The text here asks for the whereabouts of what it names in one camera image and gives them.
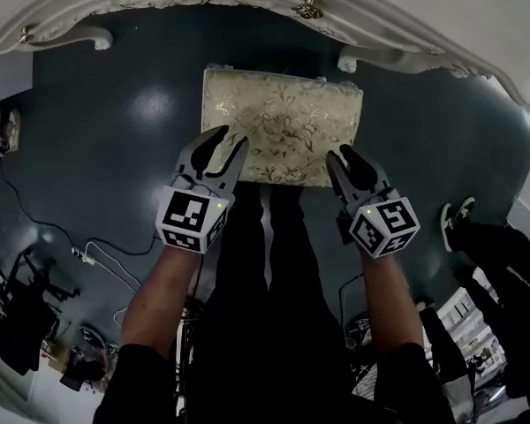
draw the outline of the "floral cushion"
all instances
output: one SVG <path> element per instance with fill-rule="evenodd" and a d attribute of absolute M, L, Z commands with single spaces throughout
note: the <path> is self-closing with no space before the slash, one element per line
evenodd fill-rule
<path fill-rule="evenodd" d="M 218 172 L 243 137 L 250 142 L 241 180 L 330 186 L 326 154 L 352 144 L 363 92 L 353 86 L 265 72 L 207 69 L 202 131 L 229 125 L 209 171 Z"/>

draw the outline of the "gold drawer knob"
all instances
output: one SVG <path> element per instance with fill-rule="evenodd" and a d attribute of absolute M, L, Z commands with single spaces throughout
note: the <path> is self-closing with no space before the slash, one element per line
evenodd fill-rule
<path fill-rule="evenodd" d="M 24 26 L 21 29 L 21 35 L 18 38 L 18 42 L 20 44 L 25 44 L 26 42 L 30 42 L 33 40 L 34 36 L 29 33 L 29 26 Z"/>
<path fill-rule="evenodd" d="M 324 13 L 316 5 L 322 4 L 322 0 L 304 0 L 303 4 L 291 8 L 303 19 L 319 19 Z"/>

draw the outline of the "office chair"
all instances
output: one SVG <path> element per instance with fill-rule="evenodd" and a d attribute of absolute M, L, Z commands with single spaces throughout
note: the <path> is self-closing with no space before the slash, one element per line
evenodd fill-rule
<path fill-rule="evenodd" d="M 39 270 L 29 259 L 31 253 L 30 247 L 18 255 L 8 282 L 0 286 L 5 313 L 0 320 L 0 358 L 20 375 L 39 368 L 42 341 L 57 332 L 59 320 L 43 300 L 43 293 L 47 291 L 60 301 L 80 295 L 78 289 L 68 292 L 51 284 L 49 269 L 55 261 L 49 260 L 44 270 Z M 34 276 L 29 285 L 16 279 L 22 257 Z"/>

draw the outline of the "white cabinet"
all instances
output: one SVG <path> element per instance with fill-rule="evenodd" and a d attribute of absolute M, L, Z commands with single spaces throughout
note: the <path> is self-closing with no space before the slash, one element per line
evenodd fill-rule
<path fill-rule="evenodd" d="M 359 59 L 398 72 L 493 74 L 530 102 L 530 0 L 0 0 L 0 54 L 86 39 L 107 49 L 105 30 L 72 27 L 92 14 L 204 3 L 265 8 L 337 39 L 347 44 L 344 71 Z"/>

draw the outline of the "person's right arm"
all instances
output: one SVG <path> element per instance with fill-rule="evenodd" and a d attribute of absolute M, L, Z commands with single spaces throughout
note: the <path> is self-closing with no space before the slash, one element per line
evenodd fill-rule
<path fill-rule="evenodd" d="M 377 355 L 375 402 L 394 410 L 405 424 L 454 422 L 426 360 L 422 322 L 395 258 L 361 255 Z"/>

